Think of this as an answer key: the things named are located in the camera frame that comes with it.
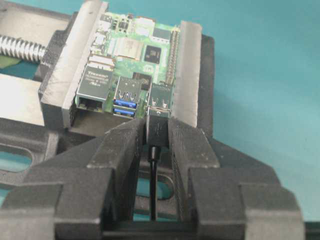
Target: microchip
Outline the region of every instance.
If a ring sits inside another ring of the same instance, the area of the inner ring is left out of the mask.
[[[118,38],[116,41],[115,56],[140,60],[144,43],[128,37]]]
[[[133,79],[137,79],[137,80],[142,81],[142,85],[141,85],[142,90],[146,90],[146,91],[149,90],[150,85],[151,85],[151,80],[152,80],[151,75],[147,75],[147,74],[143,74],[143,73],[139,73],[139,72],[134,72]]]
[[[146,46],[144,61],[153,64],[159,64],[161,57],[161,48],[156,46]]]
[[[171,38],[171,32],[168,30],[160,29],[160,28],[155,28],[153,30],[153,37],[159,38],[159,39],[165,39],[165,40],[170,40]]]
[[[119,28],[120,29],[125,29],[125,30],[127,30],[128,29],[128,26],[129,26],[129,24],[127,23],[127,22],[124,22],[124,21],[122,21],[122,22],[120,22],[119,23]]]

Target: black chip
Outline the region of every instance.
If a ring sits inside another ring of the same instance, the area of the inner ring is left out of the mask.
[[[141,89],[146,90],[146,91],[149,90],[150,85],[151,85],[151,80],[152,80],[151,75],[147,75],[147,74],[143,74],[143,73],[139,73],[139,72],[134,72],[132,78],[137,79],[137,80],[142,80]]]
[[[122,21],[122,22],[119,23],[119,28],[120,28],[120,29],[125,29],[125,30],[127,30],[128,27],[129,27],[129,24],[128,24],[127,22]]]
[[[146,46],[144,60],[153,64],[159,64],[161,57],[161,48],[156,46]]]

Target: green tape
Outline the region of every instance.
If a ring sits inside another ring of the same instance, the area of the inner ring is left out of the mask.
[[[4,69],[13,65],[16,65],[20,62],[20,59],[9,57],[9,56],[0,56],[0,69]]]

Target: electronic component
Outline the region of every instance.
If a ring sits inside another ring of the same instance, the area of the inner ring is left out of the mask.
[[[125,22],[125,21],[121,21],[121,22],[119,23],[118,27],[119,27],[120,29],[127,30],[128,27],[129,27],[129,24],[128,24],[127,22]]]
[[[140,100],[141,80],[119,77],[114,94],[113,107],[136,109]]]
[[[165,82],[169,85],[173,84],[174,77],[175,77],[178,43],[179,43],[179,33],[177,31],[173,31],[170,39],[171,47],[170,47],[167,71],[165,76]]]
[[[169,118],[170,117],[170,111],[149,106],[148,109],[147,109],[147,115],[159,116],[159,117],[163,117],[163,118]]]
[[[97,34],[95,35],[94,44],[96,44],[96,45],[102,45],[102,44],[104,44],[105,39],[106,39],[106,36],[105,36],[105,35],[100,34],[100,33],[97,33]]]
[[[151,85],[152,81],[152,76],[139,73],[139,72],[134,72],[133,73],[133,79],[141,80],[141,90],[146,90],[148,91]]]
[[[171,39],[171,31],[156,27],[153,30],[152,39],[156,42],[169,44]]]
[[[106,22],[106,23],[112,23],[112,17],[108,15],[101,15],[100,21]]]
[[[134,111],[129,111],[125,108],[114,107],[113,114],[121,117],[133,118],[136,113]]]
[[[102,55],[95,55],[95,54],[90,55],[89,62],[108,65],[112,69],[115,67],[115,60],[113,58],[102,56]]]
[[[103,112],[109,94],[112,71],[87,66],[76,93],[77,107]]]
[[[167,84],[151,85],[148,105],[150,107],[168,110],[170,108],[172,86]]]
[[[102,32],[108,32],[112,23],[112,17],[107,15],[101,15],[99,21],[99,30]]]
[[[116,41],[115,56],[140,60],[144,43],[129,37],[120,37]]]
[[[151,18],[103,13],[87,67],[112,72],[112,78],[108,88],[102,87],[104,101],[88,102],[97,100],[98,95],[91,93],[76,100],[77,106],[126,118],[143,118],[146,114],[168,118],[179,34],[179,27]]]
[[[145,49],[144,61],[159,64],[161,58],[161,48],[147,45]]]

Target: ethernet port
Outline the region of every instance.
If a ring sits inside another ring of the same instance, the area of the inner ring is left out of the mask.
[[[102,113],[102,102],[92,99],[87,99],[83,97],[79,97],[79,107],[81,109],[95,111]]]

